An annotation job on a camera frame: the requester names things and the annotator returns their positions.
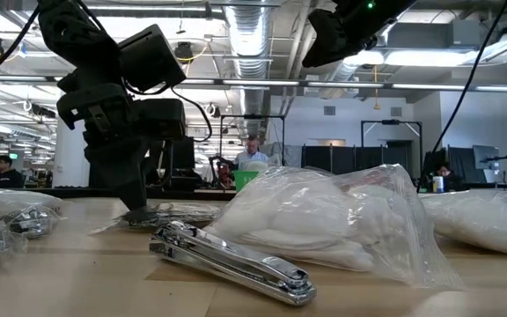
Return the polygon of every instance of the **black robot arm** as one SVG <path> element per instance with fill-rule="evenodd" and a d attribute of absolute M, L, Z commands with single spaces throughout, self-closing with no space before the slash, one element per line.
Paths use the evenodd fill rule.
<path fill-rule="evenodd" d="M 185 74 L 158 26 L 117 44 L 81 0 L 39 0 L 39 9 L 46 45 L 76 67 L 58 82 L 58 114 L 70 129 L 84 122 L 92 168 L 130 210 L 142 210 L 144 156 L 154 142 L 185 136 L 185 113 L 180 100 L 133 100 L 127 90 L 163 91 Z"/>

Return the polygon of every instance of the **desk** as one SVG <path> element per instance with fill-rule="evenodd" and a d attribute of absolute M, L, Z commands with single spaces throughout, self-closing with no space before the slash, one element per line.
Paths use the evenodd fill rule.
<path fill-rule="evenodd" d="M 113 198 L 75 200 L 56 232 L 0 268 L 0 317 L 504 317 L 507 255 L 442 240 L 467 292 L 415 290 L 370 274 L 306 263 L 317 298 L 295 308 L 148 254 L 148 234 L 87 233 L 125 210 Z"/>

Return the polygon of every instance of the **green bucket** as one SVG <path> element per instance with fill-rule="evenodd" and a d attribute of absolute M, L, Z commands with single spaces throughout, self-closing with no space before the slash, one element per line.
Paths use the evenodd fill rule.
<path fill-rule="evenodd" d="M 257 171 L 233 171 L 234 180 L 236 181 L 236 191 L 242 190 L 242 188 L 251 180 L 253 180 L 258 173 Z"/>

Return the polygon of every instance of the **monitor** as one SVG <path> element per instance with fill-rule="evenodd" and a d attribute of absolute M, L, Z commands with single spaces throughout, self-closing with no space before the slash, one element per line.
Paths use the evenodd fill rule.
<path fill-rule="evenodd" d="M 173 141 L 173 168 L 195 168 L 195 142 L 191 137 Z M 167 168 L 168 160 L 162 159 L 162 167 Z"/>
<path fill-rule="evenodd" d="M 474 168 L 476 169 L 494 169 L 495 161 L 487 161 L 487 159 L 497 158 L 500 151 L 494 146 L 473 145 Z"/>

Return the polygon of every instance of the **metal nail clipper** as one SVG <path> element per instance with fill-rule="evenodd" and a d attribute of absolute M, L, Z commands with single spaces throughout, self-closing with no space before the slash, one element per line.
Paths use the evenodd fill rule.
<path fill-rule="evenodd" d="M 180 221 L 163 225 L 152 234 L 150 251 L 290 305 L 305 305 L 316 296 L 316 288 L 308 281 L 308 273 L 301 268 Z"/>

